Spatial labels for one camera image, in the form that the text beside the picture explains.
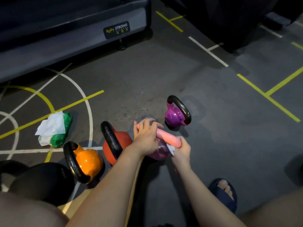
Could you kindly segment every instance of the foot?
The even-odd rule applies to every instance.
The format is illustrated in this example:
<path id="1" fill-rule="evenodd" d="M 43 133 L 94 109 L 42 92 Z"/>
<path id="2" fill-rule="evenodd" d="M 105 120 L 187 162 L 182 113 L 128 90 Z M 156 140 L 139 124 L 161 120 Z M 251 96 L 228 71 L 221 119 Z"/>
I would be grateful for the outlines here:
<path id="1" fill-rule="evenodd" d="M 217 187 L 224 190 L 231 197 L 231 199 L 234 199 L 233 196 L 232 196 L 232 191 L 230 190 L 230 187 L 229 187 L 228 182 L 226 180 L 222 179 L 218 183 Z"/>

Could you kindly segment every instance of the curved white line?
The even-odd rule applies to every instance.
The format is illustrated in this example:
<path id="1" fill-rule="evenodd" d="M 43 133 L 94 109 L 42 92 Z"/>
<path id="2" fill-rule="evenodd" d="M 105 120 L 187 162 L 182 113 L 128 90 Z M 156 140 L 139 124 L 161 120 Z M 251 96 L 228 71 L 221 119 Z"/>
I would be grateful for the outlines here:
<path id="1" fill-rule="evenodd" d="M 10 114 L 8 114 L 8 113 L 6 113 L 4 111 L 0 111 L 0 115 L 3 115 L 5 117 L 7 117 L 12 122 L 12 124 L 14 126 L 14 129 L 17 129 L 19 127 L 17 121 Z M 9 159 L 12 158 L 12 156 L 14 154 L 14 151 L 17 148 L 18 141 L 19 141 L 19 131 L 16 131 L 14 144 L 13 144 L 12 149 L 10 150 L 10 154 L 8 155 L 7 160 L 9 160 Z"/>
<path id="2" fill-rule="evenodd" d="M 79 92 L 81 93 L 83 98 L 86 98 L 86 95 L 84 94 L 83 90 L 81 89 L 81 87 L 74 82 L 70 77 L 66 76 L 65 74 L 60 74 L 61 76 L 63 76 L 64 78 L 68 79 L 73 85 L 75 85 L 75 87 L 79 90 Z M 92 142 L 93 142 L 93 115 L 92 115 L 92 110 L 91 110 L 91 106 L 89 105 L 89 101 L 85 100 L 85 104 L 87 107 L 87 111 L 89 113 L 89 144 L 88 147 L 91 148 L 92 147 Z"/>

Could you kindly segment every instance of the kettlebell handle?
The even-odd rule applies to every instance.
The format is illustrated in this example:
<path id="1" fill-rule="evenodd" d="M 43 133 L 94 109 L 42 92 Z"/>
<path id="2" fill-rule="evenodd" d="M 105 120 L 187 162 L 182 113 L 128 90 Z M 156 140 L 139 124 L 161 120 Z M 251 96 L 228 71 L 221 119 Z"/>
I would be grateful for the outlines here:
<path id="1" fill-rule="evenodd" d="M 176 96 L 169 96 L 167 98 L 167 103 L 172 104 L 174 103 L 182 112 L 184 115 L 184 124 L 188 125 L 191 123 L 191 114 L 189 113 L 189 110 L 185 107 L 185 105 L 179 100 Z"/>
<path id="2" fill-rule="evenodd" d="M 100 127 L 104 139 L 107 142 L 109 148 L 111 149 L 113 156 L 115 157 L 115 159 L 118 159 L 123 149 L 114 133 L 113 126 L 109 122 L 103 121 Z"/>
<path id="3" fill-rule="evenodd" d="M 91 177 L 89 175 L 86 175 L 80 168 L 74 151 L 78 149 L 78 144 L 68 141 L 64 144 L 63 146 L 63 152 L 64 152 L 64 157 L 67 162 L 67 166 L 74 175 L 74 177 L 81 183 L 87 184 L 90 182 Z"/>

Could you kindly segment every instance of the blue slipper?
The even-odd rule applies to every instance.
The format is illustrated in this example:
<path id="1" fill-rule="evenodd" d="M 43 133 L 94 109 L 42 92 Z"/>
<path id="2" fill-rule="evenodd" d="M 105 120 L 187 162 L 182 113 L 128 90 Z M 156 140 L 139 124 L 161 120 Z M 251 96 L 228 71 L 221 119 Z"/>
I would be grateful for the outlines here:
<path id="1" fill-rule="evenodd" d="M 238 198 L 237 198 L 236 191 L 235 191 L 234 187 L 229 182 L 227 182 L 230 187 L 230 190 L 232 191 L 232 196 L 234 198 L 234 199 L 232 199 L 224 190 L 222 190 L 220 187 L 218 187 L 218 183 L 221 180 L 223 180 L 223 178 L 217 178 L 217 179 L 213 180 L 213 182 L 210 184 L 208 189 L 230 211 L 235 213 L 237 210 L 237 204 L 238 204 Z"/>

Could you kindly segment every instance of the leg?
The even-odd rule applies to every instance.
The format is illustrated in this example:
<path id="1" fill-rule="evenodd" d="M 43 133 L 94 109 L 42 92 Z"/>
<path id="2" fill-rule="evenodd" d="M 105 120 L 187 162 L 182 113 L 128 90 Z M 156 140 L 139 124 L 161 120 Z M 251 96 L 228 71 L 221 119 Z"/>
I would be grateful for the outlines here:
<path id="1" fill-rule="evenodd" d="M 1 227 L 64 227 L 68 221 L 68 217 L 57 207 L 46 202 L 19 198 L 9 192 L 0 192 Z"/>
<path id="2" fill-rule="evenodd" d="M 240 216 L 248 227 L 301 227 L 303 187 Z"/>

